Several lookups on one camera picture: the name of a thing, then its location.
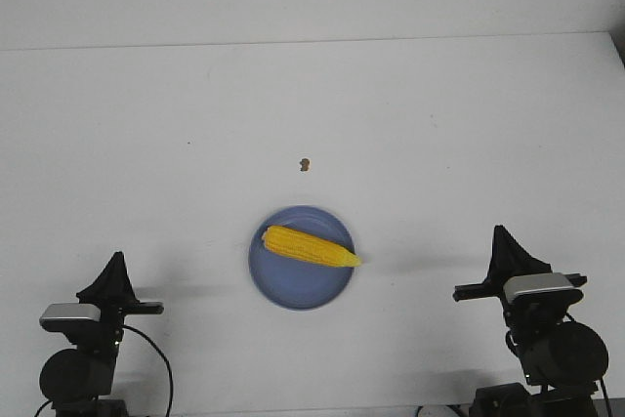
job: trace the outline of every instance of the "black cable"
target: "black cable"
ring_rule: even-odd
[[[45,408],[46,408],[46,405],[48,405],[50,402],[52,402],[52,401],[51,401],[51,400],[46,400],[43,404],[41,404],[41,407],[39,407],[39,408],[37,409],[37,412],[35,412],[35,417],[39,417],[39,414],[41,413],[41,411],[42,411],[43,409],[45,409]]]
[[[447,407],[449,407],[451,410],[453,410],[453,412],[459,416],[459,417],[467,417],[462,410],[460,410],[460,406],[459,405],[447,405]]]
[[[607,397],[607,391],[605,390],[604,379],[600,379],[599,383],[602,385],[602,393],[604,393],[605,409],[607,410],[607,417],[612,417],[612,406],[609,404],[609,398]]]
[[[508,349],[510,349],[510,352],[514,354],[514,356],[519,356],[519,354],[517,353],[517,347],[512,340],[512,331],[508,331],[506,333],[506,345],[508,346]]]
[[[146,333],[132,326],[127,326],[126,324],[122,324],[121,327],[123,327],[124,329],[128,329],[129,331],[133,331],[135,334],[138,334],[146,339],[149,344],[154,347],[154,349],[158,352],[158,354],[165,362],[165,366],[167,366],[167,374],[169,375],[169,402],[167,403],[167,412],[165,412],[165,417],[169,417],[169,413],[172,410],[172,402],[174,401],[174,375],[172,374],[172,366],[169,364],[169,360],[167,359],[163,351],[158,348],[158,346],[147,336]]]

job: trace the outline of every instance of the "corn on the cob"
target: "corn on the cob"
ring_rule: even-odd
[[[287,258],[331,268],[360,266],[360,258],[340,244],[296,229],[272,225],[263,234],[263,241],[272,253]]]

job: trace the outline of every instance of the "white tabletop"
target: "white tabletop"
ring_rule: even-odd
[[[68,343],[39,315],[121,249],[165,303],[128,322],[170,357],[175,413],[470,401],[522,381],[498,301],[451,299],[485,277],[496,224],[589,275],[571,312],[625,396],[624,98],[607,34],[0,53],[0,400],[40,400]],[[294,204],[339,217],[364,260],[304,313],[247,269]],[[165,391],[128,335],[116,395],[160,413]]]

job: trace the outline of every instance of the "blue plate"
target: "blue plate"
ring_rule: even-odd
[[[299,205],[273,214],[254,234],[249,257],[254,283],[267,298],[290,310],[309,310],[325,305],[343,291],[354,268],[329,268],[273,254],[262,239],[271,225],[297,229],[354,252],[345,226],[321,209]]]

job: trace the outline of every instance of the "yellow corn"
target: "yellow corn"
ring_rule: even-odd
[[[360,258],[340,244],[296,229],[272,225],[263,234],[263,241],[272,253],[287,258],[331,268],[360,266]]]

